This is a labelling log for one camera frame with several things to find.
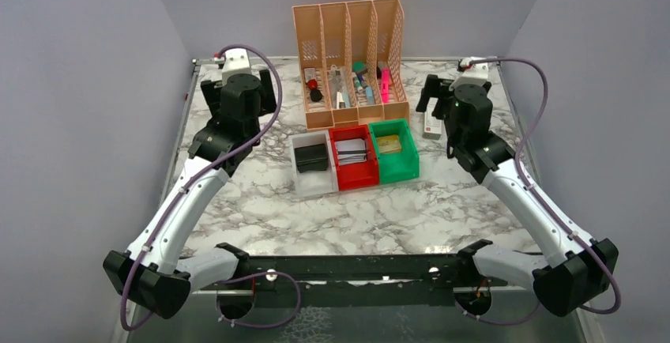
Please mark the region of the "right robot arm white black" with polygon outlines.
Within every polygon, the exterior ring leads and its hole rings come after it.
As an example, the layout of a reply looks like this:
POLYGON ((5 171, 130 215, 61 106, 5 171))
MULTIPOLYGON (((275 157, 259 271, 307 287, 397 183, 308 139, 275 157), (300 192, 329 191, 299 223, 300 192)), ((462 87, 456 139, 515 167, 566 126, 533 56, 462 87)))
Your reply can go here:
POLYGON ((536 184, 515 151, 490 129, 489 81, 462 84, 427 75, 418 112, 431 100, 433 116, 446 128, 446 152, 512 212, 540 248, 524 254, 481 239, 457 253, 457 278, 475 285, 497 278, 533 292, 540 305, 563 317, 605 292, 619 250, 579 228, 536 184))

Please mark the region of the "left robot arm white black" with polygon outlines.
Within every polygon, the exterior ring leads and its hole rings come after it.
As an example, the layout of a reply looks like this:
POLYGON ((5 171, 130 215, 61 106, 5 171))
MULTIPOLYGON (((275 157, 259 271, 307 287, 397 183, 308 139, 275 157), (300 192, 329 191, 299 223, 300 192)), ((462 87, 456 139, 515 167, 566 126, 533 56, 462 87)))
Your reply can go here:
POLYGON ((178 180, 143 232, 103 261, 123 303, 132 301, 162 319, 176 315, 217 274, 229 288, 247 281, 247 265, 226 246, 188 259, 180 255, 214 195, 277 120, 283 100, 275 69, 203 81, 201 90, 212 116, 194 135, 178 180))

